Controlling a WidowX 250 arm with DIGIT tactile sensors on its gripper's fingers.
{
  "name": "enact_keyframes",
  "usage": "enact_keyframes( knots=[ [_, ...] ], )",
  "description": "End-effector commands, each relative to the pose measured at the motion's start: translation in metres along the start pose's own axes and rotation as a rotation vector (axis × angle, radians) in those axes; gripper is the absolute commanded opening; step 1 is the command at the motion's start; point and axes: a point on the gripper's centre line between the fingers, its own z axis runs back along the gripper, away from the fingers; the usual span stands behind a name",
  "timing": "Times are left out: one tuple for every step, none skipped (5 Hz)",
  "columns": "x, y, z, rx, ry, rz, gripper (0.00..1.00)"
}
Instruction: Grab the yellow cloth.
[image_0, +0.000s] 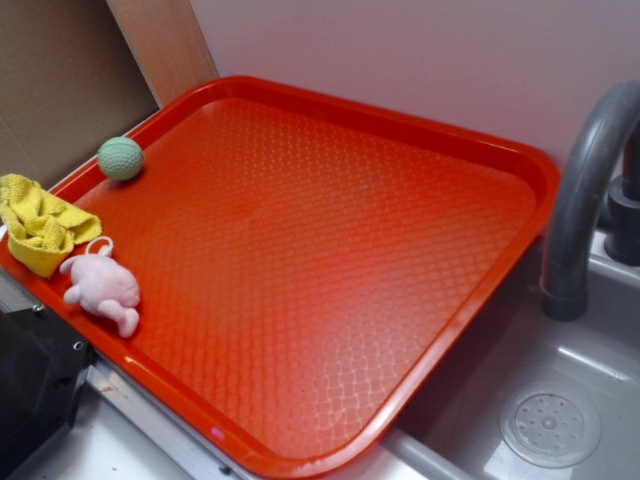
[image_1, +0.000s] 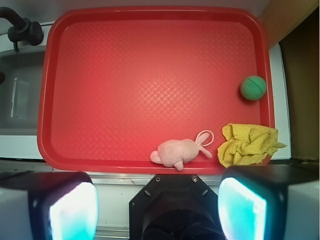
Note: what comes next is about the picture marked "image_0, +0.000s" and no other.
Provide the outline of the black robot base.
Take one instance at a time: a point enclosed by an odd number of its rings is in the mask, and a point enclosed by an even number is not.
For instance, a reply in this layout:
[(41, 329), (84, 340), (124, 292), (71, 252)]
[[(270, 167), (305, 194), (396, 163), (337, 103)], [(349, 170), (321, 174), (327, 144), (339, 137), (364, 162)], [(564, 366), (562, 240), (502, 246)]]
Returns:
[(13, 479), (75, 423), (91, 346), (55, 312), (1, 315), (1, 477)]

